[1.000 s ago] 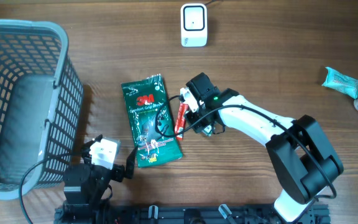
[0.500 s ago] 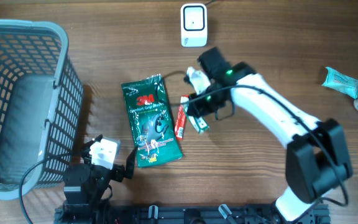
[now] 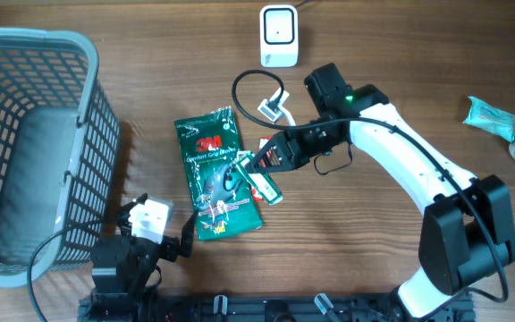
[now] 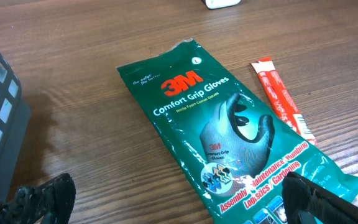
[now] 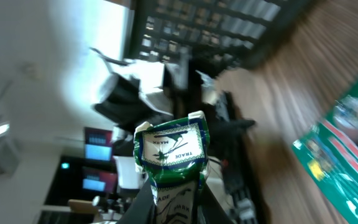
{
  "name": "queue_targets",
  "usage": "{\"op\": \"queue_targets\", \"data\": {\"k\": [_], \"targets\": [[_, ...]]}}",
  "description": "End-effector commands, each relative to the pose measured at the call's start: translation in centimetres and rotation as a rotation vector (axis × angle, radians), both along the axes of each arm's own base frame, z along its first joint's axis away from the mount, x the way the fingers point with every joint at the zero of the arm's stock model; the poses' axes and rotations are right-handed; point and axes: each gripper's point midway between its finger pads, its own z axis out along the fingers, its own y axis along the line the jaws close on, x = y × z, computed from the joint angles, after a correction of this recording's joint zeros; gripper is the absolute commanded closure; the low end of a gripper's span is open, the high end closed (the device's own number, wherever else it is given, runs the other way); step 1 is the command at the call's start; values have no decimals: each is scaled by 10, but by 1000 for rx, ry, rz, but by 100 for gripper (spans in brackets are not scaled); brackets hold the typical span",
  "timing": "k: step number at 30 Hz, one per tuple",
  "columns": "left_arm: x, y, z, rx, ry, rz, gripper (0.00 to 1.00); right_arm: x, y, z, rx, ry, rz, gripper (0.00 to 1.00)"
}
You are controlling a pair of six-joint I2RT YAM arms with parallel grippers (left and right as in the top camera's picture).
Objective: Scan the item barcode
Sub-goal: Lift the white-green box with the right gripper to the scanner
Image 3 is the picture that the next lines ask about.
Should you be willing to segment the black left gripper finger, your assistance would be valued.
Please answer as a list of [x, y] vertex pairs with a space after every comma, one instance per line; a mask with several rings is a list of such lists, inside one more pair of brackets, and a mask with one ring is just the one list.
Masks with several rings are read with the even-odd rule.
[[179, 248], [179, 255], [184, 258], [189, 258], [193, 250], [197, 217], [198, 211], [195, 210], [189, 217], [188, 221], [182, 227], [182, 237]]
[[130, 227], [131, 210], [137, 205], [143, 205], [148, 198], [147, 193], [143, 193], [131, 202], [121, 206], [116, 214], [116, 224], [119, 228]]

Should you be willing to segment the green white gum pack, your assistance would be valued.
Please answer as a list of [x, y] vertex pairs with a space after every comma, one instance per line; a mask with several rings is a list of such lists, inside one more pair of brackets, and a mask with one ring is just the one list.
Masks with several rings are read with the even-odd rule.
[[269, 174], [250, 173], [245, 166], [253, 159], [254, 154], [248, 150], [238, 151], [235, 158], [235, 167], [241, 176], [260, 195], [261, 199], [269, 205], [275, 205], [283, 200], [280, 189]]

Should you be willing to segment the green 3M gloves packet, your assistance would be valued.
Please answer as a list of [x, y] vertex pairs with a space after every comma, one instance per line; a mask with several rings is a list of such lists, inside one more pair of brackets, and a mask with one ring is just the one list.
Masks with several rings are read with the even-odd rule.
[[263, 221], [248, 181], [236, 167], [241, 140], [233, 110], [174, 122], [202, 242], [256, 230]]

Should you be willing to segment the light green wipes pack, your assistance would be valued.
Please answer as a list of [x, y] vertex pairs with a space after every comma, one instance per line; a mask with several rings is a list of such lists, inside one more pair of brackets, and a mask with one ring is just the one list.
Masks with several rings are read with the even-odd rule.
[[485, 101], [468, 96], [470, 109], [463, 123], [513, 142], [515, 139], [515, 114], [487, 104]]

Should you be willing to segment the red coffee stick sachet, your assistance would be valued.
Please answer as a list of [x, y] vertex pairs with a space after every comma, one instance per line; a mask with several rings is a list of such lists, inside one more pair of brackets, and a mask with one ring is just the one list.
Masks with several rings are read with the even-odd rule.
[[[260, 140], [259, 140], [258, 148], [262, 149], [265, 146], [265, 144], [267, 144], [267, 142], [270, 139], [271, 139], [270, 136], [263, 136], [263, 137], [261, 137]], [[251, 187], [251, 193], [252, 193], [252, 198], [253, 198], [253, 200], [255, 202], [261, 203], [261, 202], [264, 201], [263, 196], [261, 195], [261, 193], [254, 186]]]

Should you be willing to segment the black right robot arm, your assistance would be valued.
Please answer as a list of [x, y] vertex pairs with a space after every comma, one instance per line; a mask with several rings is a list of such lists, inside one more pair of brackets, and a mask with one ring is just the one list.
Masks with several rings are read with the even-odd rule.
[[455, 165], [401, 118], [376, 86], [349, 85], [335, 64], [304, 80], [318, 113], [303, 125], [289, 116], [278, 89], [252, 121], [274, 135], [246, 164], [250, 174], [289, 172], [346, 144], [371, 156], [411, 197], [422, 215], [419, 270], [389, 293], [355, 295], [357, 320], [465, 321], [477, 282], [496, 275], [507, 301], [504, 269], [515, 262], [515, 226], [508, 186], [497, 176], [478, 178]]

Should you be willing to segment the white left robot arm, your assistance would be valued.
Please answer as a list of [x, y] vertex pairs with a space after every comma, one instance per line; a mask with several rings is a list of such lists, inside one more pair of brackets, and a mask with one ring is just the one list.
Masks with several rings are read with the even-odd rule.
[[161, 282], [149, 285], [148, 279], [162, 272], [160, 259], [174, 262], [191, 256], [198, 211], [190, 215], [180, 237], [165, 234], [172, 212], [172, 201], [146, 193], [120, 207], [120, 232], [99, 239], [91, 250], [95, 287], [80, 301], [79, 321], [173, 320], [160, 308]]

